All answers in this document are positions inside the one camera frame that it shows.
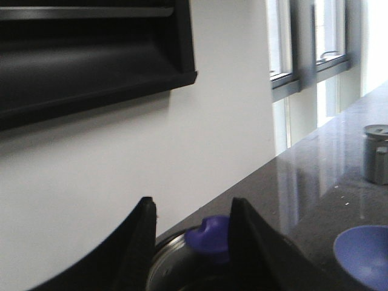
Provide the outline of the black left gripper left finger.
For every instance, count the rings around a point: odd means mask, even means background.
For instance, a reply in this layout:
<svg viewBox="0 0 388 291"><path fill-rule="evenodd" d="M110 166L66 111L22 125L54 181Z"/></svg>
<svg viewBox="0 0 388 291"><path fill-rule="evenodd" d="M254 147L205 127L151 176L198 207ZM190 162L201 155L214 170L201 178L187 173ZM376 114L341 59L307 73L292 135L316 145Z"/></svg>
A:
<svg viewBox="0 0 388 291"><path fill-rule="evenodd" d="M143 197L80 261L33 290L145 290L156 239L156 204Z"/></svg>

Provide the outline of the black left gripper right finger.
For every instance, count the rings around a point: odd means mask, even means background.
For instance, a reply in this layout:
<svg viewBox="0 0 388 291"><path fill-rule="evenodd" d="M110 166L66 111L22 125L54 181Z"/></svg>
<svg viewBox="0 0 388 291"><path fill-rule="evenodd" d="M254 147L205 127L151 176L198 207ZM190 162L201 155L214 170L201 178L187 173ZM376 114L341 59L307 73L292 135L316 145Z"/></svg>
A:
<svg viewBox="0 0 388 291"><path fill-rule="evenodd" d="M365 290L348 275L332 276L273 229L245 198L233 198L229 255L238 290Z"/></svg>

